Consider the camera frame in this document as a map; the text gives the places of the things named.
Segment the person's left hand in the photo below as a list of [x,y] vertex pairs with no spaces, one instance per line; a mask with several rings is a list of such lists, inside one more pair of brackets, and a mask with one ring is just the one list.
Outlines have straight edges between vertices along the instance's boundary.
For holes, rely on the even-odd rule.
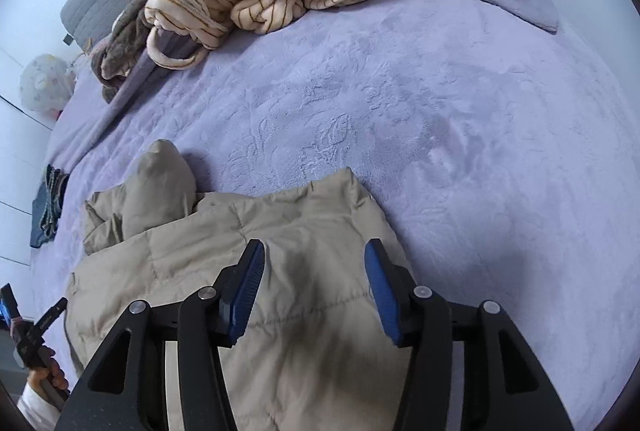
[[50,347],[41,347],[40,352],[43,367],[36,367],[29,370],[27,384],[43,399],[47,399],[47,392],[42,387],[43,381],[48,380],[51,385],[59,390],[68,389],[68,381],[64,371],[54,358],[55,351]]

